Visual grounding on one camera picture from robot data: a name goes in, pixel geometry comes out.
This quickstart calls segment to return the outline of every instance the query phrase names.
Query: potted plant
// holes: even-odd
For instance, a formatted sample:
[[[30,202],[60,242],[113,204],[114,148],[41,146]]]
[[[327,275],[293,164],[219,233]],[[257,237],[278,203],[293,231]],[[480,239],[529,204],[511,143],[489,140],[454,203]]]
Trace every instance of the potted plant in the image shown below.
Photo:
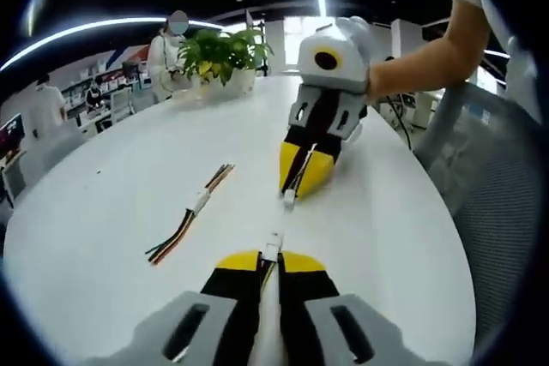
[[[261,34],[254,29],[200,30],[179,48],[181,73],[200,81],[201,94],[246,93],[253,88],[256,70],[273,53],[267,43],[256,43]]]

